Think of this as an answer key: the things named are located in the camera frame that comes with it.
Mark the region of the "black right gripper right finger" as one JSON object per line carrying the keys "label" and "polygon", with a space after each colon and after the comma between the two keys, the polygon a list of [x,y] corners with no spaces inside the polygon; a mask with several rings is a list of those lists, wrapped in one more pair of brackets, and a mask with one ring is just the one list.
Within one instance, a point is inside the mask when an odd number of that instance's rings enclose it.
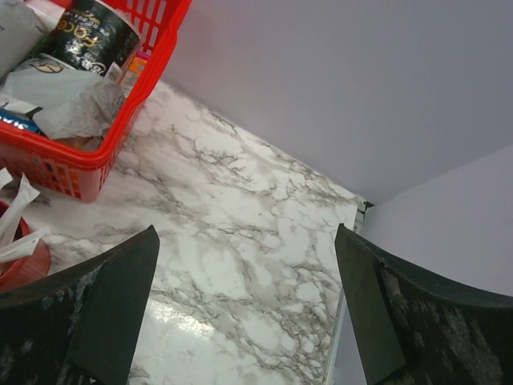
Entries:
{"label": "black right gripper right finger", "polygon": [[368,384],[510,384],[512,298],[445,278],[340,225],[337,264]]}

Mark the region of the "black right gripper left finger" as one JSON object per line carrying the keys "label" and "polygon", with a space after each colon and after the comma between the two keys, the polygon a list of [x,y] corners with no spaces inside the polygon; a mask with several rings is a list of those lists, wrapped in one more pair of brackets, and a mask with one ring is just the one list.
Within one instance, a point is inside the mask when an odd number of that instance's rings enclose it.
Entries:
{"label": "black right gripper left finger", "polygon": [[160,251],[154,226],[1,294],[3,384],[125,384]]}

